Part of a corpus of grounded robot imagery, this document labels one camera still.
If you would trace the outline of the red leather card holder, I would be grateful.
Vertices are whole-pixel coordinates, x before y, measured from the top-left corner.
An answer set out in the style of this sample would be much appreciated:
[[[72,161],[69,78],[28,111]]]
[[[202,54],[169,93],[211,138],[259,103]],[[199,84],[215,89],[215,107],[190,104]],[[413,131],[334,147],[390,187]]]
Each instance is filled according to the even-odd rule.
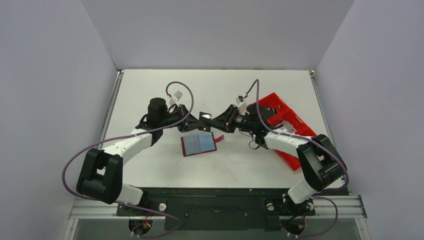
[[[184,157],[217,151],[217,143],[224,139],[224,135],[214,136],[213,132],[189,134],[180,138],[182,155]]]

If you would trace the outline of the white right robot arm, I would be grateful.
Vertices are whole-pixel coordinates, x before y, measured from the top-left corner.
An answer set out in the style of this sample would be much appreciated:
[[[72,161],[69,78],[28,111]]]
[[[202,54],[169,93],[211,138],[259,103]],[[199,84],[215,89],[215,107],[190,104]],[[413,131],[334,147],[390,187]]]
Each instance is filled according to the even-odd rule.
[[[225,133],[234,133],[235,130],[248,132],[259,147],[298,158],[303,177],[284,197],[294,204],[303,203],[347,175],[346,165],[326,135],[301,136],[271,126],[267,120],[275,113],[268,106],[252,103],[248,105],[247,112],[241,114],[238,107],[230,105],[222,114],[205,122],[207,126]]]

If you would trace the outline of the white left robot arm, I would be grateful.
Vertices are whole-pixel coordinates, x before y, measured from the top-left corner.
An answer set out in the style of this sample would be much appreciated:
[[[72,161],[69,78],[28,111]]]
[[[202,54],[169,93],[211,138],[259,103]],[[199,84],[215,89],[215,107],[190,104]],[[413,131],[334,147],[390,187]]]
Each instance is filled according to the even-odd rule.
[[[87,151],[76,184],[78,194],[106,204],[139,205],[144,192],[123,182],[124,165],[142,150],[153,146],[166,128],[176,127],[181,133],[203,129],[205,123],[189,113],[183,104],[173,104],[169,111],[165,99],[150,100],[147,113],[124,138],[102,149]]]

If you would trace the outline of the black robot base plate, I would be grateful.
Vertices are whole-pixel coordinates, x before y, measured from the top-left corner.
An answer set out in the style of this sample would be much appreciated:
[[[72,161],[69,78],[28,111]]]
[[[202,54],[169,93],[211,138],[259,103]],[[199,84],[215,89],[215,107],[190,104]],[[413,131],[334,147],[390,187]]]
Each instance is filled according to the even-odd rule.
[[[152,220],[163,216],[165,230],[182,225],[183,231],[278,231],[284,219],[315,215],[312,199],[294,204],[286,188],[158,188],[147,187],[140,206],[119,204],[119,217]]]

